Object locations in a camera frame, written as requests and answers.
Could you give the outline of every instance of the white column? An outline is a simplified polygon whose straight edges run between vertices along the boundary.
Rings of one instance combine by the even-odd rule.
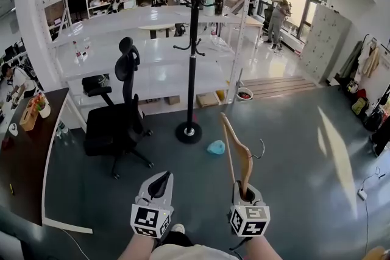
[[[47,44],[51,42],[41,0],[15,0],[19,29],[34,71],[45,91],[61,88]]]

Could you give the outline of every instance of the sneaker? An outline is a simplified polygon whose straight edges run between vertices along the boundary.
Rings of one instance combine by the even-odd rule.
[[[183,233],[185,234],[185,230],[184,230],[184,225],[180,224],[180,223],[177,223],[175,224],[172,228],[171,228],[171,231],[172,232],[180,232],[180,233]]]
[[[379,155],[377,154],[377,145],[375,143],[372,145],[372,151],[374,152],[376,157],[379,157]]]

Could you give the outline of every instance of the hanging clothes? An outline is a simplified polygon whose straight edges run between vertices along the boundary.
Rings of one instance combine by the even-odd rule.
[[[371,74],[376,70],[379,65],[379,47],[376,47],[371,53],[366,62],[364,63],[362,73],[368,78],[371,77]]]
[[[363,45],[363,49],[358,59],[359,67],[355,75],[355,81],[357,83],[360,83],[361,76],[364,74],[363,68],[364,65],[366,64],[366,60],[370,57],[370,52],[373,51],[376,47],[377,47],[377,42],[374,40],[373,36],[369,36],[366,39],[366,43]]]

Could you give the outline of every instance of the black coat rack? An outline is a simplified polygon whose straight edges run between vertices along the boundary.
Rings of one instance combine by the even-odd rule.
[[[190,44],[186,48],[173,46],[175,49],[187,50],[191,48],[190,54],[190,68],[188,74],[188,106],[187,106],[187,121],[181,123],[176,128],[176,137],[183,143],[193,144],[197,143],[202,137],[202,128],[197,123],[193,122],[193,105],[194,105],[194,86],[195,86],[195,68],[196,68],[196,54],[205,56],[197,50],[197,45],[200,39],[197,39],[197,23],[199,19],[199,7],[213,6],[215,4],[203,4],[202,0],[190,0],[186,2],[186,7],[191,8],[191,24],[190,24]]]

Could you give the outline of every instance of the potted plant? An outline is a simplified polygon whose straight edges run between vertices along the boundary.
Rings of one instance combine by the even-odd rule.
[[[42,118],[46,118],[50,115],[50,105],[41,93],[38,93],[34,97],[33,105],[35,106],[35,109],[39,111]]]

